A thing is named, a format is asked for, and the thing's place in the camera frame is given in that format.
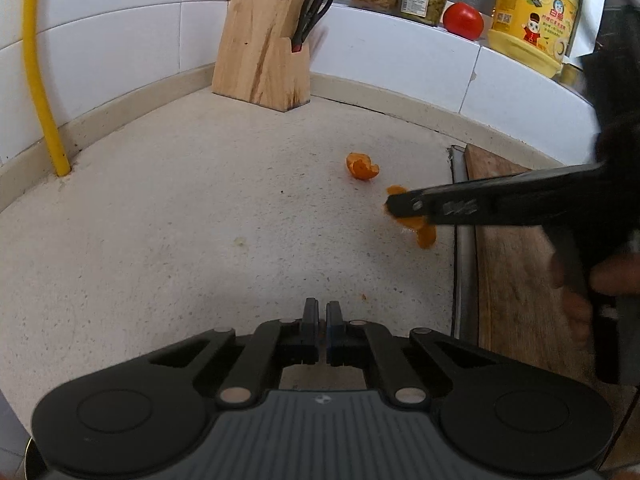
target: orange peel piece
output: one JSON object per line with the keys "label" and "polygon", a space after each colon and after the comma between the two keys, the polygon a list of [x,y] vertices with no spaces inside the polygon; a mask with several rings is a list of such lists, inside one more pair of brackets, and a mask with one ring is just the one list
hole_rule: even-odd
{"label": "orange peel piece", "polygon": [[372,164],[370,156],[365,153],[347,155],[347,169],[358,180],[371,180],[380,173],[380,167]]}
{"label": "orange peel piece", "polygon": [[[398,195],[406,193],[407,189],[403,186],[389,186],[386,188],[386,192],[389,195]],[[424,217],[394,218],[394,220],[400,225],[415,231],[418,247],[421,249],[428,249],[436,243],[436,226],[429,224]]]}

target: tomato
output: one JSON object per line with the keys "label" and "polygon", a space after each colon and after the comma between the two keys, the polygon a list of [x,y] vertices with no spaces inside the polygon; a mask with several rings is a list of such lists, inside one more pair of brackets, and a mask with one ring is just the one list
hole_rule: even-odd
{"label": "tomato", "polygon": [[463,2],[453,4],[445,11],[442,24],[451,34],[471,41],[477,40],[484,29],[482,14]]}

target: gray ribbed panel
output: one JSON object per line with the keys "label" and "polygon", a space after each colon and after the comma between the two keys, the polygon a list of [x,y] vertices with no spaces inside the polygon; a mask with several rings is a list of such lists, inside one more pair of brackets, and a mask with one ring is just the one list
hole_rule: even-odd
{"label": "gray ribbed panel", "polygon": [[[50,479],[68,479],[52,474]],[[423,413],[375,391],[273,391],[226,412],[204,443],[153,480],[497,480],[453,452]],[[598,480],[594,472],[572,477]]]}

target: yellow bottle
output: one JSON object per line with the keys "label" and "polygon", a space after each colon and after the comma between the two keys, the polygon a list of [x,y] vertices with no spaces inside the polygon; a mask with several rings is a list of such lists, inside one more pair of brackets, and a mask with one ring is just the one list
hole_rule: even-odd
{"label": "yellow bottle", "polygon": [[547,77],[562,68],[578,0],[497,0],[489,46]]}

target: qr code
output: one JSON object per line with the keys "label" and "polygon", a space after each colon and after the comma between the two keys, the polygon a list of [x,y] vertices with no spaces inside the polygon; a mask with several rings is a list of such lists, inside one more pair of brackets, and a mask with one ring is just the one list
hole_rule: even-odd
{"label": "qr code", "polygon": [[498,12],[498,15],[496,16],[496,21],[498,23],[506,23],[507,25],[509,25],[511,23],[511,18],[512,18],[511,14],[508,14],[506,12]]}

